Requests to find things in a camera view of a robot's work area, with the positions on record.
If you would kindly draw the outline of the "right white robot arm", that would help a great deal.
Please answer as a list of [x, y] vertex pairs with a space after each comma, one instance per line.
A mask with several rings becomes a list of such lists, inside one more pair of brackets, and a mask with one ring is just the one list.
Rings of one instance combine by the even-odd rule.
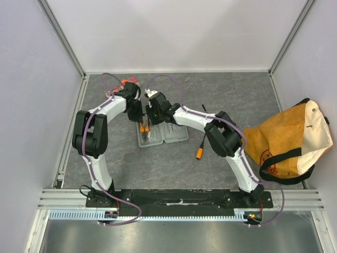
[[166, 122], [204, 132], [212, 150], [218, 156], [224, 157], [234, 172], [242, 203], [251, 208], [260, 202], [264, 187], [247, 161], [242, 132], [227, 113], [221, 111], [218, 114], [208, 114], [181, 107], [178, 103], [162, 107], [147, 105], [146, 112], [153, 125]]

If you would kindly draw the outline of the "orange handled large screwdriver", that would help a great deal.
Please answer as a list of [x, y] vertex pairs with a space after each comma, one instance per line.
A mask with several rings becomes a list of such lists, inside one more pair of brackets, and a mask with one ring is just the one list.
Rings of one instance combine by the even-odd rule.
[[203, 140], [202, 140], [202, 142], [201, 142], [201, 144], [200, 144], [200, 146], [199, 146], [199, 148], [197, 150], [197, 153], [196, 153], [196, 156], [195, 156], [195, 158], [197, 160], [200, 160], [201, 157], [202, 157], [202, 155], [203, 155], [205, 138], [206, 138], [206, 134], [204, 135]]

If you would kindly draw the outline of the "grey plastic tool case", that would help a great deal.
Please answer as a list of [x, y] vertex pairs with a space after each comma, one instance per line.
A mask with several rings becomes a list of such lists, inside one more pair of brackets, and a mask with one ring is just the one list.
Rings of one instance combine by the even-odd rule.
[[136, 123], [137, 139], [140, 148], [149, 148], [166, 143], [177, 143], [189, 139], [186, 126], [178, 126], [163, 122], [159, 125], [150, 126], [150, 135], [146, 138], [140, 132], [140, 124]]

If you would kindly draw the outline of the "aluminium frame rail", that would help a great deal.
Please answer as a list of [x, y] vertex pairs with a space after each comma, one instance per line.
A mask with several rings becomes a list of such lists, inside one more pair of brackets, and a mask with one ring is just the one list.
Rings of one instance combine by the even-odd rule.
[[[267, 189], [255, 203], [247, 205], [238, 190], [164, 190], [117, 189], [114, 196], [138, 206], [155, 204], [164, 206], [206, 204], [218, 208], [274, 211], [322, 211], [324, 206], [317, 190]], [[86, 208], [86, 197], [78, 189], [44, 189], [38, 209]]]

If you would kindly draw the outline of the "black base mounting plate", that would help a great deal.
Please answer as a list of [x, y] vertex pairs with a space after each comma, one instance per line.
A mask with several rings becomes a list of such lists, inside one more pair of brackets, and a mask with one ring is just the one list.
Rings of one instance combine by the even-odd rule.
[[232, 216], [236, 208], [273, 208], [272, 197], [268, 191], [263, 192], [255, 201], [244, 198], [239, 191], [228, 189], [122, 189], [112, 192], [113, 196], [119, 198], [118, 201], [95, 189], [85, 195], [87, 208], [117, 208], [121, 217], [139, 214], [136, 207], [123, 203], [122, 200], [140, 207], [142, 218]]

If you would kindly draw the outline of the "orange red cardboard box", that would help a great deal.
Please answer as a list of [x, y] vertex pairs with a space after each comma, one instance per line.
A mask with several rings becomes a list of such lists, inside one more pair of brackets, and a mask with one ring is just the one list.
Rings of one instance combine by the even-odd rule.
[[126, 82], [132, 82], [132, 83], [135, 83], [135, 84], [139, 85], [139, 81], [138, 81], [138, 79], [135, 78], [135, 77], [131, 77], [131, 78], [129, 78], [129, 79], [122, 79], [122, 83], [119, 84], [118, 86], [114, 87], [112, 90], [107, 91], [107, 92], [105, 93], [105, 97], [106, 97], [106, 98], [109, 98], [109, 97], [111, 96], [112, 93], [117, 93], [117, 92], [119, 92], [120, 90], [123, 90], [124, 87], [125, 87], [125, 83], [126, 83]]

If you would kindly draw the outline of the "tan canvas tool bag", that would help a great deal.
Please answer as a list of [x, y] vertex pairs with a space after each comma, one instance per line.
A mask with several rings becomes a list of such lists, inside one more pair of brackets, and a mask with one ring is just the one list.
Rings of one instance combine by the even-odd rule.
[[309, 98], [243, 134], [244, 151], [259, 165], [260, 177], [282, 185], [308, 179], [318, 159], [333, 146], [329, 121]]

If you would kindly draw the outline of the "orange pliers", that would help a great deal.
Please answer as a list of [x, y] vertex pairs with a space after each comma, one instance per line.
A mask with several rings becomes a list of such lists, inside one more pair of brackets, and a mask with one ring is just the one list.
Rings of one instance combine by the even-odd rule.
[[150, 132], [150, 123], [148, 120], [146, 120], [144, 123], [140, 123], [140, 134], [142, 136], [142, 140], [144, 142], [147, 142], [149, 139], [149, 136], [151, 135]]

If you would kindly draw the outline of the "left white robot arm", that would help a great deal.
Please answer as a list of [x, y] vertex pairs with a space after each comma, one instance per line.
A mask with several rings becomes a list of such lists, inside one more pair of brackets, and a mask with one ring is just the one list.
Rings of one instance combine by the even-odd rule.
[[105, 151], [108, 145], [108, 123], [120, 113], [138, 122], [143, 116], [141, 92], [119, 91], [104, 103], [89, 110], [80, 110], [75, 117], [72, 146], [84, 159], [91, 176], [92, 188], [100, 190], [97, 200], [105, 207], [115, 203], [113, 180], [108, 173]]

